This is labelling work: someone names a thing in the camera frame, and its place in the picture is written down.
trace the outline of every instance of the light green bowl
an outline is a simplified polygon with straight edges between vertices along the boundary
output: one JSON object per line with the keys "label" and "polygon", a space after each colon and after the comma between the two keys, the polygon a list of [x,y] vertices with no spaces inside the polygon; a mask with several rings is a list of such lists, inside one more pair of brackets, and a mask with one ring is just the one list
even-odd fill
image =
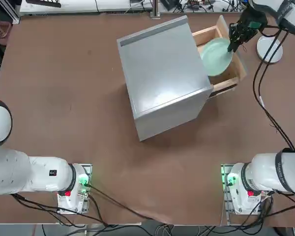
{"label": "light green bowl", "polygon": [[207,75],[220,75],[230,65],[233,51],[227,51],[229,44],[230,41],[226,38],[215,38],[203,47],[200,56],[206,68]]}

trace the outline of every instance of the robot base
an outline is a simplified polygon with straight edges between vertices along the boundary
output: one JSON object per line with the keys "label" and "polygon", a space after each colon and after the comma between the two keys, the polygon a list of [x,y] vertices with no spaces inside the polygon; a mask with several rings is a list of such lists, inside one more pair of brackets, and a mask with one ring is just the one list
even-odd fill
{"label": "robot base", "polygon": [[[252,209],[260,202],[261,194],[253,196],[244,188],[241,180],[241,169],[243,165],[243,163],[236,163],[233,165],[225,182],[228,185],[232,197],[235,213],[249,215]],[[258,209],[259,208],[256,208],[252,215],[258,214]]]}
{"label": "robot base", "polygon": [[[77,213],[89,211],[89,188],[84,183],[89,183],[92,173],[92,164],[73,164],[76,179],[72,191],[65,192],[64,196],[57,194],[58,207],[69,209]],[[74,214],[69,211],[59,210],[60,214]]]}

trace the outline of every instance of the wooden box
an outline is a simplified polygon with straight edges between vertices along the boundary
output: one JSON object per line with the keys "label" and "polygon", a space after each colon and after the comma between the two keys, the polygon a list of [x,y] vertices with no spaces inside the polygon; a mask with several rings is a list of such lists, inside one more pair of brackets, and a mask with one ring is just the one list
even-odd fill
{"label": "wooden box", "polygon": [[[229,29],[221,15],[215,26],[192,33],[196,42],[198,52],[201,53],[204,45],[217,37],[229,39]],[[234,89],[237,84],[247,75],[246,67],[240,59],[239,52],[234,53],[229,67],[218,76],[209,76],[211,84],[214,86],[210,97],[222,94]]]}

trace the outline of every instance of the white shelf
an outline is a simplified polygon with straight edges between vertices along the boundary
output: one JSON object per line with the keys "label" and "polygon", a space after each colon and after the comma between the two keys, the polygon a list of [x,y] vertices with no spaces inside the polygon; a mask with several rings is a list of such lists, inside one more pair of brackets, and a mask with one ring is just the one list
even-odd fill
{"label": "white shelf", "polygon": [[[96,0],[97,7],[100,12],[105,11],[125,11],[130,8],[130,0]],[[184,5],[187,0],[182,0],[181,4]],[[97,12],[95,0],[60,0],[61,8],[50,7],[50,6],[41,6],[36,4],[27,3],[25,0],[22,1],[22,5],[20,7],[20,15],[29,15],[29,14],[52,14],[52,13],[82,13],[82,12]],[[151,1],[145,0],[143,2],[145,9],[151,9]],[[228,7],[228,3],[217,0],[213,3],[214,12],[222,12],[223,8]],[[158,4],[159,12],[161,13],[169,13],[173,12],[175,8],[171,11],[168,11],[163,4],[159,2]],[[141,4],[132,3],[132,10],[143,10]],[[193,12],[192,9],[185,9],[184,12]],[[202,8],[200,8],[196,12],[205,12]]]}

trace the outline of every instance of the tabletop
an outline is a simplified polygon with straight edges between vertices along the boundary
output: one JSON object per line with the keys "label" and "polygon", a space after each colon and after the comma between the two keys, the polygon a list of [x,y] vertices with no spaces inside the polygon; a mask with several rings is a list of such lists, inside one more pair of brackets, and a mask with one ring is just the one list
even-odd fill
{"label": "tabletop", "polygon": [[[219,15],[188,15],[191,31],[215,25]],[[162,15],[160,20],[147,14],[22,18],[13,26],[0,72],[0,99],[13,116],[12,134],[4,146],[69,163],[92,163],[93,185],[161,222],[219,225],[220,165],[249,162],[257,153],[278,152],[286,145],[253,97],[252,79],[260,63],[258,36],[245,44],[246,53],[240,48],[248,76],[235,91],[210,99],[195,120],[139,142],[116,40],[178,16]],[[236,22],[239,15],[224,18],[227,23]],[[174,50],[183,50],[183,45]],[[283,51],[282,59],[268,69],[262,95],[295,145],[293,35]],[[55,193],[23,195],[57,204]],[[107,222],[141,221],[94,196]],[[275,197],[272,211],[291,205],[288,199]],[[89,214],[96,216],[96,211],[91,207]],[[53,222],[46,212],[0,196],[0,223]],[[77,216],[74,222],[92,220]],[[295,210],[270,217],[266,223],[295,227]]]}

